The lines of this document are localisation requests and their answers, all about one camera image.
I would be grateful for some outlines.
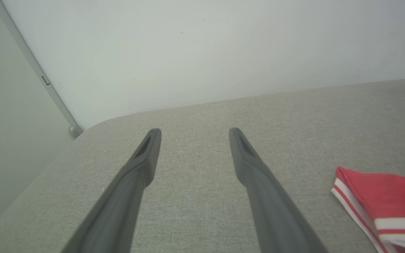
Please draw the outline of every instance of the red stripe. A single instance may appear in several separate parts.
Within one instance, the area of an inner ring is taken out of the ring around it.
[[[339,194],[342,196],[342,198],[346,201],[346,203],[349,205],[349,208],[351,208],[351,210],[353,211],[353,213],[355,214],[355,216],[359,219],[359,221],[363,224],[363,226],[368,230],[368,232],[374,237],[374,239],[376,240],[376,242],[379,244],[379,246],[381,247],[382,251],[384,251],[385,253],[388,253],[387,249],[384,247],[384,245],[382,244],[381,240],[379,240],[379,238],[376,236],[376,234],[373,232],[373,230],[371,230],[371,228],[365,223],[365,221],[362,219],[362,217],[359,215],[359,213],[356,211],[356,209],[354,208],[354,206],[351,204],[351,202],[349,201],[349,199],[346,197],[346,195],[342,192],[342,190],[337,187],[334,184],[334,189],[336,189]]]
[[[405,234],[405,229],[379,229],[379,234]]]

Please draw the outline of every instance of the red and white garment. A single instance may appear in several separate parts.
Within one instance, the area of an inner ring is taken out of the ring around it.
[[[405,177],[338,167],[332,193],[379,253],[405,252]]]

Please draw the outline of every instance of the gray fabric surface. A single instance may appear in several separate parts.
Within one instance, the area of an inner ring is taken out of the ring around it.
[[[90,128],[0,219],[0,252],[59,252],[150,128],[161,128],[134,253],[260,252],[228,129],[238,127],[330,252],[376,250],[331,194],[337,166],[405,176],[405,80],[234,99]]]

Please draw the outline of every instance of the red cloth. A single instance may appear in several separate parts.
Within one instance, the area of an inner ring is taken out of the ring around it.
[[[338,167],[332,189],[380,253],[405,252],[405,177]]]

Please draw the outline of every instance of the white wall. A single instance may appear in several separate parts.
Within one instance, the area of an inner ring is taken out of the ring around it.
[[[0,216],[72,141],[68,128],[0,19]]]
[[[84,128],[147,110],[405,78],[401,0],[3,0]]]

